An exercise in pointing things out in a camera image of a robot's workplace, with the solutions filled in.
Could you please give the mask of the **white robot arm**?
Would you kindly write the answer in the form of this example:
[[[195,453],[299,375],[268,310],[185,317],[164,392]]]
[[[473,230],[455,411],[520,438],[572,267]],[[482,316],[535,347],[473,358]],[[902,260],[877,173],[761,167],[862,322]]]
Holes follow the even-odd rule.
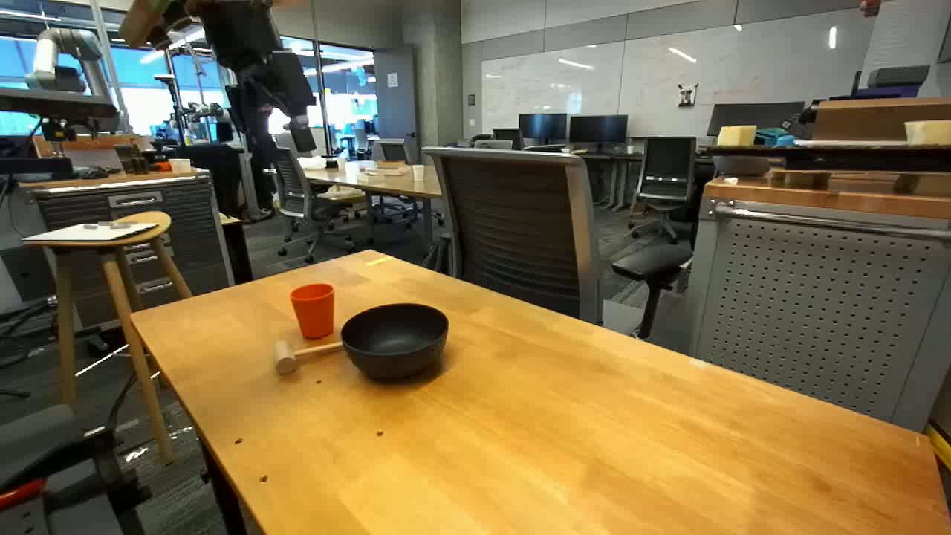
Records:
[[[217,62],[235,75],[229,102],[262,164],[277,161],[277,141],[268,129],[274,109],[289,118],[297,153],[314,148],[306,115],[314,96],[299,59],[277,35],[274,7],[277,0],[134,0],[118,28],[128,46],[165,50],[168,32],[195,19]]]

